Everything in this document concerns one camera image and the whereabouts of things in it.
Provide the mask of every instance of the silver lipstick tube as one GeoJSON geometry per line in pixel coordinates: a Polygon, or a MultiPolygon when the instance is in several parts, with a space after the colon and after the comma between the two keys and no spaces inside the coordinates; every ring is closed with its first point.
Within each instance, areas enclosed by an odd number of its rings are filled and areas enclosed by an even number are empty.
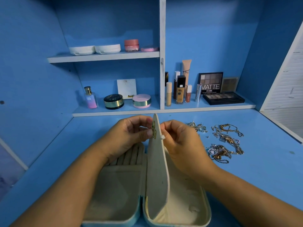
{"type": "Polygon", "coordinates": [[[196,98],[195,98],[195,102],[197,103],[200,101],[201,91],[202,91],[202,84],[198,84],[196,91],[196,98]]]}

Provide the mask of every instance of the pile of jewelry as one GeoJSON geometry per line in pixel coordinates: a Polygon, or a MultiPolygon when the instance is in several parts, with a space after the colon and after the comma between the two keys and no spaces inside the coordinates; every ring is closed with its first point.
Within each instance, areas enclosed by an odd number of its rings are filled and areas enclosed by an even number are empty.
{"type": "Polygon", "coordinates": [[[241,133],[238,128],[231,124],[223,124],[223,125],[215,125],[212,126],[211,129],[214,131],[213,135],[218,138],[222,142],[227,142],[232,145],[236,151],[229,151],[223,145],[214,145],[212,144],[209,147],[208,155],[212,160],[216,160],[220,163],[229,163],[228,160],[222,160],[222,156],[232,158],[231,154],[244,154],[244,151],[240,147],[240,140],[234,139],[228,135],[228,132],[235,132],[238,134],[239,137],[243,137],[244,134],[241,133]]]}
{"type": "Polygon", "coordinates": [[[190,122],[190,123],[187,123],[186,125],[195,128],[196,132],[198,132],[198,131],[200,131],[200,132],[202,132],[202,133],[208,132],[208,131],[206,130],[206,126],[203,126],[202,123],[196,125],[195,122],[192,121],[192,122],[190,122]]]}

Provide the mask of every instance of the person's left hand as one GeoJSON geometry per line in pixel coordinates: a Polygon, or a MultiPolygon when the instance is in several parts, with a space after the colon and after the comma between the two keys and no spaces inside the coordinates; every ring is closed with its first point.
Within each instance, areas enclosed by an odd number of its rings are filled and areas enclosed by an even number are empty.
{"type": "Polygon", "coordinates": [[[111,163],[135,143],[151,138],[151,128],[150,116],[137,115],[121,119],[92,146],[98,148],[107,162],[111,163]]]}

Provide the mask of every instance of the person's right hand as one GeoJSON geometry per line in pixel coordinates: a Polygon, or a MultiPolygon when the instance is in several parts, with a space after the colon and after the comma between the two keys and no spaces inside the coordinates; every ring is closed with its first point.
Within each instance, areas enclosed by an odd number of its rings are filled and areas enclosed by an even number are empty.
{"type": "Polygon", "coordinates": [[[180,171],[199,181],[213,175],[218,167],[208,157],[193,127],[176,120],[163,122],[160,127],[165,136],[164,146],[180,171]]]}

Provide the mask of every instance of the forearm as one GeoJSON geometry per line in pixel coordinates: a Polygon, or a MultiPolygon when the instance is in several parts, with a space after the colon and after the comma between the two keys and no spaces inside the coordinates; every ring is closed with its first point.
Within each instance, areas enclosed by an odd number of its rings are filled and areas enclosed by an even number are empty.
{"type": "Polygon", "coordinates": [[[12,226],[80,226],[106,161],[90,146],[12,226]]]}
{"type": "Polygon", "coordinates": [[[220,168],[208,179],[206,190],[245,227],[302,226],[301,210],[220,168]]]}

